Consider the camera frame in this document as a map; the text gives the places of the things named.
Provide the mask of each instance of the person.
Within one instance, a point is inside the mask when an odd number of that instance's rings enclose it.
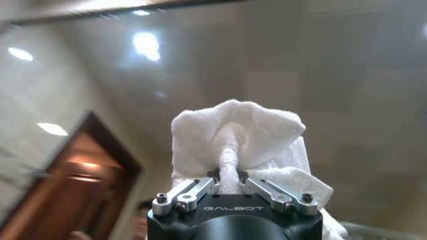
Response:
[[[136,206],[136,213],[133,217],[133,240],[147,239],[147,213],[152,208],[153,199],[141,201]],[[72,231],[69,240],[92,240],[92,238],[83,231]]]

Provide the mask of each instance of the beige wall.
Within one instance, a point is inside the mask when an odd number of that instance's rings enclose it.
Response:
[[[172,188],[172,154],[169,152],[156,152],[153,154],[155,167],[149,175],[149,182],[147,182],[145,191],[140,198],[147,199],[156,196],[160,192],[168,192]]]
[[[16,19],[32,7],[29,0],[0,0],[0,20]]]
[[[33,61],[13,57],[8,47],[28,51]],[[131,193],[121,222],[113,229],[112,236],[120,238],[145,191],[140,186],[153,173],[139,136],[49,27],[27,27],[0,36],[0,164],[8,167],[8,171],[0,172],[5,176],[0,177],[1,216],[25,191],[31,172],[47,166],[53,150],[67,140],[47,133],[36,123],[57,124],[71,133],[87,110],[100,116],[148,173],[137,180],[139,187]]]

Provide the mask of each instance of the recessed light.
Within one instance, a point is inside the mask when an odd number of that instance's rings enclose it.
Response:
[[[7,50],[13,55],[13,57],[16,57],[21,60],[25,60],[25,61],[33,60],[33,56],[25,50],[15,48],[15,47],[9,47]]]
[[[144,54],[149,60],[160,59],[156,35],[151,32],[139,32],[133,35],[133,47],[136,52]]]
[[[132,12],[135,15],[137,16],[147,16],[149,15],[149,12],[144,11],[144,10],[136,10]]]
[[[39,127],[47,131],[49,134],[57,135],[57,136],[67,136],[68,132],[61,128],[60,125],[52,124],[52,123],[37,123]]]
[[[81,165],[89,169],[95,169],[99,167],[99,165],[96,165],[95,163],[88,163],[88,162],[83,162]]]

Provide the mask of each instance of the white cloth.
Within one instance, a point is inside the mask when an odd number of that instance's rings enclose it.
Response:
[[[183,111],[171,127],[173,186],[219,168],[220,193],[239,193],[239,169],[251,177],[312,193],[319,209],[324,207],[334,190],[310,175],[306,126],[295,113],[228,100],[212,108]],[[342,240],[346,229],[324,209],[320,212],[322,239]]]

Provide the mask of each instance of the screw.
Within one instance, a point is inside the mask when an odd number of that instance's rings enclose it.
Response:
[[[314,196],[310,193],[303,193],[300,199],[304,203],[310,204],[314,201]]]
[[[157,193],[155,199],[157,200],[159,204],[163,204],[168,200],[168,195],[163,192]]]
[[[179,213],[185,213],[185,211],[187,211],[187,206],[185,206],[185,204],[181,203],[181,202],[176,203],[175,208],[176,208],[176,211],[177,211]]]
[[[292,202],[287,202],[286,204],[284,204],[284,212],[286,213],[292,213],[294,212],[294,210],[295,210],[295,206],[294,206],[294,203]]]

